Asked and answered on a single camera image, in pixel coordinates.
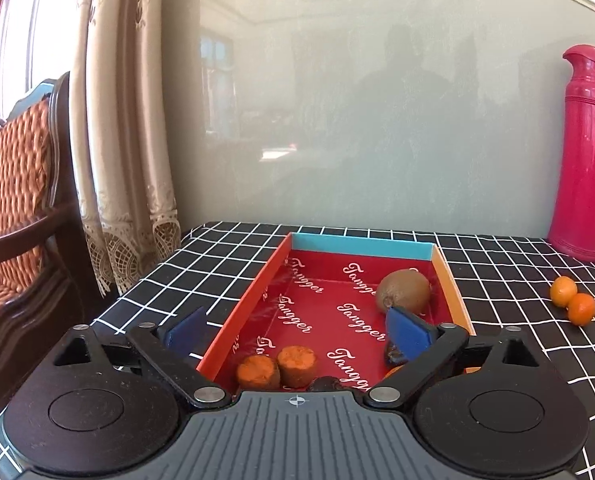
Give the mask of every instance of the carrot piece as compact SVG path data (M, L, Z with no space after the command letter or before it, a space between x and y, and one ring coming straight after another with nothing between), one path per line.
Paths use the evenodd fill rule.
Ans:
M282 384L289 388L302 388L315 379L317 357L306 346L287 346L278 354L278 367Z
M245 358L236 371L238 384L243 390L277 390L280 388L280 370L267 355Z

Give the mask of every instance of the table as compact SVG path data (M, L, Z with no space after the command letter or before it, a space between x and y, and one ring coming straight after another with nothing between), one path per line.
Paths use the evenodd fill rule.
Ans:
M553 307L549 284L568 275L595 297L595 264L557 253L539 238L453 235L244 222L208 222L92 323L97 333L124 333L145 321L162 324L206 306L207 330L191 352L199 363L233 307L289 232L432 242L443 251L479 335L522 327L554 362L584 403L591 432L574 471L595 480L595 319L580 329ZM20 469L4 442L0 416L0 478Z

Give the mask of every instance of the pink thermos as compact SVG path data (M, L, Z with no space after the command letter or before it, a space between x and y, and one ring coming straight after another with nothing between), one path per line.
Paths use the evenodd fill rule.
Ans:
M548 241L561 253L595 262L595 47L575 45L566 86L564 153Z

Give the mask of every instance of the metal screw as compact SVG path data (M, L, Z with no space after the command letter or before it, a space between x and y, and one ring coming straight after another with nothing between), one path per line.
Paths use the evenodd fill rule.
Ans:
M379 386L369 392L369 397L375 402L395 402L400 398L400 392L390 386Z
M193 397L197 402L218 402L225 397L224 390L222 388L216 388L215 386L204 386L195 390Z

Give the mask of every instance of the tangerine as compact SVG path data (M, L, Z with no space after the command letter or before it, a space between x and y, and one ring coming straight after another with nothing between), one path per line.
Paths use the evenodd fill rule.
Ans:
M551 301L560 308L566 308L575 294L577 294L577 285L568 276L560 276L551 285Z
M569 321L576 326L584 326L595 316L595 298L589 294L575 294L569 301Z

